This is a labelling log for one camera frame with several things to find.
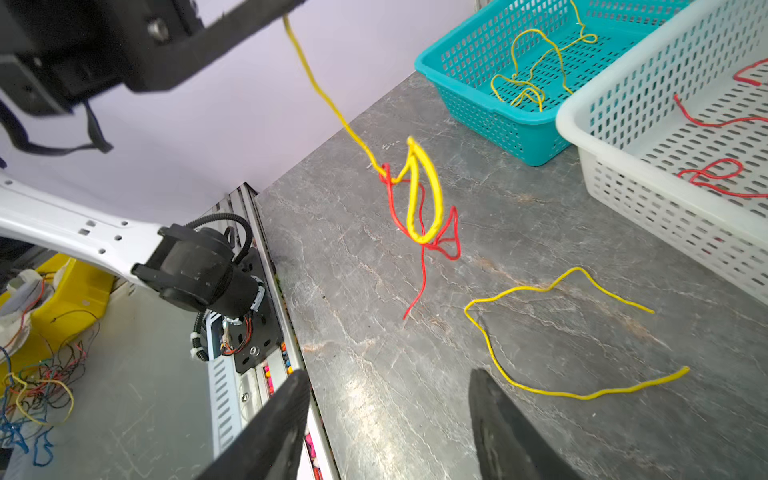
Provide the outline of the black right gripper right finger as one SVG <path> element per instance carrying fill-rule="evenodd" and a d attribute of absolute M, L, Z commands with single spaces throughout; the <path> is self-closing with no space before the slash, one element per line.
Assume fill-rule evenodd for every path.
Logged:
<path fill-rule="evenodd" d="M 484 479 L 578 479 L 570 466 L 482 369 L 470 375 L 468 401 Z"/>

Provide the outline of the white plastic basket middle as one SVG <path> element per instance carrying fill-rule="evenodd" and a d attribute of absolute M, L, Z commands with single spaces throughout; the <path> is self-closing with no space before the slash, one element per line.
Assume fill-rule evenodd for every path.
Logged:
<path fill-rule="evenodd" d="M 767 297 L 767 5 L 696 1 L 556 117 L 589 194 Z"/>

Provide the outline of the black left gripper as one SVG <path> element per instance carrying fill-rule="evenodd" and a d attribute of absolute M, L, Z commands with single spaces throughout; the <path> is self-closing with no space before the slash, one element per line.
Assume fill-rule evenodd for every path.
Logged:
<path fill-rule="evenodd" d="M 32 116 L 123 83 L 171 90 L 301 5 L 244 1 L 204 28 L 194 1 L 3 1 L 1 90 Z"/>

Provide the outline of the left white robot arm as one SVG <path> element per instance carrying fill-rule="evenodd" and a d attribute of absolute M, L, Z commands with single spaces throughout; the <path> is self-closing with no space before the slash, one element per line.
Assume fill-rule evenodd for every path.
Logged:
<path fill-rule="evenodd" d="M 61 157 L 30 140 L 17 112 L 69 114 L 125 85 L 173 89 L 287 16 L 292 1 L 243 1 L 211 24 L 190 1 L 5 1 L 1 5 L 1 124 L 27 154 Z M 88 261 L 188 311 L 251 316 L 266 295 L 205 219 L 162 226 L 129 220 L 1 179 L 1 233 Z"/>

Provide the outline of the teal plastic basket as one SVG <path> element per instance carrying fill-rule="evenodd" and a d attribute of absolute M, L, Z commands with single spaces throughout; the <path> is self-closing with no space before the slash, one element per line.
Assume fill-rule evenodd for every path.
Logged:
<path fill-rule="evenodd" d="M 451 115 L 523 163 L 568 146 L 559 107 L 687 7 L 685 1 L 493 1 L 425 50 L 416 70 Z"/>

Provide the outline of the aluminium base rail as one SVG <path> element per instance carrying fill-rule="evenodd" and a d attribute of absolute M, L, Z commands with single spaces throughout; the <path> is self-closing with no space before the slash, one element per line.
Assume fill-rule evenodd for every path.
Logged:
<path fill-rule="evenodd" d="M 305 367 L 269 256 L 256 196 L 254 189 L 242 184 L 209 210 L 211 214 L 231 213 L 249 221 L 253 238 L 245 270 L 258 277 L 265 288 L 260 309 L 252 318 L 251 341 L 231 357 L 220 354 L 222 335 L 228 331 L 238 346 L 245 339 L 246 327 L 227 326 L 218 314 L 205 316 L 215 455 L 234 443 L 289 375 Z"/>

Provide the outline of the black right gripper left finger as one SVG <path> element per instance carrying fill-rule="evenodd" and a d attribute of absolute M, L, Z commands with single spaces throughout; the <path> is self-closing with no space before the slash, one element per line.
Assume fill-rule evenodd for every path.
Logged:
<path fill-rule="evenodd" d="M 273 397 L 201 479 L 295 479 L 304 444 L 310 381 L 304 370 L 287 377 Z"/>

